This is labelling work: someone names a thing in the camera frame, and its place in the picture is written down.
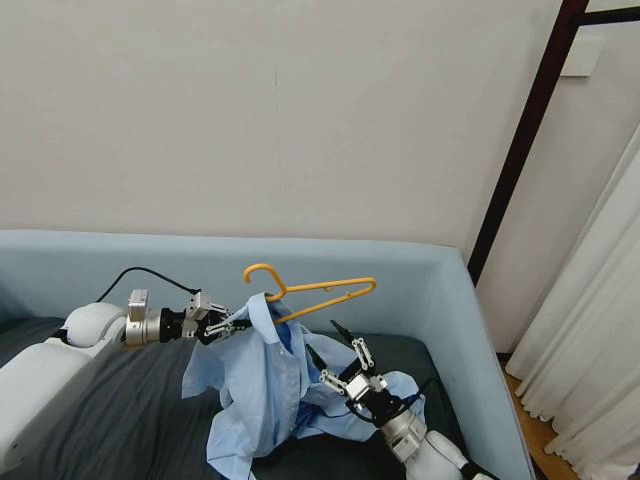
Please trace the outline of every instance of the light blue bed frame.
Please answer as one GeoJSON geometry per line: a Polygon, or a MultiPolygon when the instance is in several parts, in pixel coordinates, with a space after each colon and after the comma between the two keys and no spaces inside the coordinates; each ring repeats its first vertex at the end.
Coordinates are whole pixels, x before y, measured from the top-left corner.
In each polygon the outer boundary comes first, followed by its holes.
{"type": "MultiPolygon", "coordinates": [[[[287,284],[373,276],[371,294],[303,317],[312,330],[329,319],[356,332],[422,341],[456,411],[471,457],[502,480],[534,478],[508,390],[487,334],[473,285],[454,248],[343,240],[201,238],[49,231],[0,231],[0,319],[66,317],[93,302],[126,267],[157,269],[214,302],[240,307],[277,286],[267,273],[246,285],[243,269],[272,264],[287,284]]],[[[146,288],[154,309],[182,309],[184,292],[131,272],[105,301],[126,306],[146,288]]],[[[292,294],[294,309],[336,293],[292,294]]]]}

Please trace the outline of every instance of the dark wooden frame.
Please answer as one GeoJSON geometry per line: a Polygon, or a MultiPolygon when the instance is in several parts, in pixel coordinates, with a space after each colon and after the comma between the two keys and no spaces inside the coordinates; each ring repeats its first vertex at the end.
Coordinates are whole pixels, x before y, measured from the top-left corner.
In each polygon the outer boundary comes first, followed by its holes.
{"type": "Polygon", "coordinates": [[[640,7],[586,12],[589,0],[563,0],[529,91],[467,268],[477,285],[578,28],[640,21],[640,7]]]}

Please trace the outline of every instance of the hanger hook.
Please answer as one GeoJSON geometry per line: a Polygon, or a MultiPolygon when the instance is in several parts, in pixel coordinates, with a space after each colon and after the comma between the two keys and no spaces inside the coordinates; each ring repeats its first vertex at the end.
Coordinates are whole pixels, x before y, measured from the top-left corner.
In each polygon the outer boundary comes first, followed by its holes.
{"type": "Polygon", "coordinates": [[[287,293],[287,286],[284,284],[280,276],[276,273],[275,268],[273,268],[268,263],[254,263],[253,265],[245,268],[244,272],[242,273],[242,278],[244,279],[245,283],[251,283],[251,274],[256,270],[266,270],[267,272],[269,272],[273,277],[273,280],[280,287],[280,292],[275,295],[269,295],[266,297],[268,301],[275,302],[276,300],[280,300],[282,297],[284,297],[284,295],[287,293]]]}

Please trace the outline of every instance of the white wall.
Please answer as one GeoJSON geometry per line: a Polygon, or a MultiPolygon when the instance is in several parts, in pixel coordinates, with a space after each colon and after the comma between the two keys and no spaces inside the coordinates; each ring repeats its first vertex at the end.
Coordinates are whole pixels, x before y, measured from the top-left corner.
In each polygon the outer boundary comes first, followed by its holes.
{"type": "MultiPolygon", "coordinates": [[[[410,240],[468,255],[558,5],[3,2],[0,228],[410,240]]],[[[638,40],[621,34],[599,79],[553,101],[480,286],[499,350],[634,127],[638,40]],[[553,198],[568,224],[543,208],[553,198]]]]}
{"type": "Polygon", "coordinates": [[[524,333],[640,122],[640,24],[581,33],[605,48],[589,79],[560,80],[478,284],[498,351],[524,333]]]}

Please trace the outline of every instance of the wooden floor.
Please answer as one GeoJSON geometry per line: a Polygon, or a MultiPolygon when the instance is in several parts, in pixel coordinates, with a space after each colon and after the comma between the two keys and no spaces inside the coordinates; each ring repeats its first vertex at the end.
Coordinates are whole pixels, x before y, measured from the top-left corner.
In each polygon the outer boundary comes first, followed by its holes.
{"type": "Polygon", "coordinates": [[[556,433],[549,423],[531,418],[531,416],[524,411],[520,400],[513,394],[516,388],[518,388],[520,380],[505,372],[503,373],[507,380],[509,391],[511,392],[511,399],[516,408],[516,413],[518,414],[518,419],[520,420],[522,432],[527,441],[531,458],[533,458],[534,462],[549,480],[576,480],[578,476],[571,470],[567,462],[557,455],[547,455],[544,453],[544,446],[556,436],[556,433]]]}

